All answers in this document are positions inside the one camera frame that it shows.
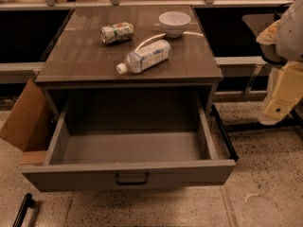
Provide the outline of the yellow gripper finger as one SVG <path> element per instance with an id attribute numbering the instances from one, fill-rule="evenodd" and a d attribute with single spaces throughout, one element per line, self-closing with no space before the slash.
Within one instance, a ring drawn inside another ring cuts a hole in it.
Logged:
<path id="1" fill-rule="evenodd" d="M 288 61 L 278 72 L 275 90 L 265 97 L 258 116 L 262 125 L 280 122 L 303 98 L 303 62 Z"/>

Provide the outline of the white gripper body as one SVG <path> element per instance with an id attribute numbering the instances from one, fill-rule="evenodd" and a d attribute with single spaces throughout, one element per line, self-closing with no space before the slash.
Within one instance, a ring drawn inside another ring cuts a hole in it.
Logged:
<path id="1" fill-rule="evenodd" d="M 267 83 L 267 96 L 268 97 L 271 97 L 275 90 L 276 82 L 278 79 L 278 72 L 279 72 L 279 68 L 273 67 L 271 69 L 271 72 L 270 72 L 269 78 L 268 78 L 268 83 Z"/>

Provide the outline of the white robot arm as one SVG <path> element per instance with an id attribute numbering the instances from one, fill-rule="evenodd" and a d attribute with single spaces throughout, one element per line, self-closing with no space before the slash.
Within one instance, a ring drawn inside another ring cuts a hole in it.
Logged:
<path id="1" fill-rule="evenodd" d="M 274 89 L 258 118 L 263 125 L 275 125 L 303 98 L 303 0 L 294 0 L 277 22 L 257 36 L 257 42 L 274 44 L 276 53 L 287 61 L 278 70 Z"/>

